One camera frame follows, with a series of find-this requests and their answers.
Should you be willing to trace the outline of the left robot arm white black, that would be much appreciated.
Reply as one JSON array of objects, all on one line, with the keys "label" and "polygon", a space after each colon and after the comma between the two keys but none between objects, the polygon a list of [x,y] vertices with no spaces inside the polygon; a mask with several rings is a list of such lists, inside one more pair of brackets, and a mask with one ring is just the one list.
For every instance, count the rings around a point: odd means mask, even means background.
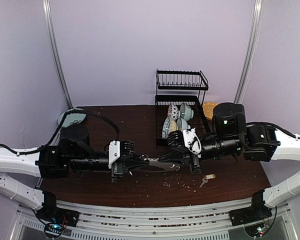
[{"label": "left robot arm white black", "polygon": [[0,144],[0,193],[34,210],[40,220],[59,223],[77,218],[78,213],[67,213],[57,206],[53,193],[31,188],[9,174],[61,179],[69,177],[70,171],[105,172],[115,182],[124,173],[149,163],[135,153],[132,141],[113,140],[107,153],[96,151],[90,145],[89,129],[85,125],[72,125],[61,129],[57,145],[11,149]]}]

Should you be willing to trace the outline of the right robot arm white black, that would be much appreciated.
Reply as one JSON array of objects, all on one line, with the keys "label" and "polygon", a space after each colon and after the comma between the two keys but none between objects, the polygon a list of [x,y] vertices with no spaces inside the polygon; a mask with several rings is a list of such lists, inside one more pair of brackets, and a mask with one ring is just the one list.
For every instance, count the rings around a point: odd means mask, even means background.
[{"label": "right robot arm white black", "polygon": [[[249,161],[300,161],[300,135],[270,122],[247,122],[242,104],[224,102],[213,108],[214,132],[198,138],[194,128],[171,131],[167,142],[173,151],[160,162],[208,160],[243,154]],[[258,220],[266,211],[300,193],[300,170],[281,183],[253,194],[245,209],[249,220]]]}]

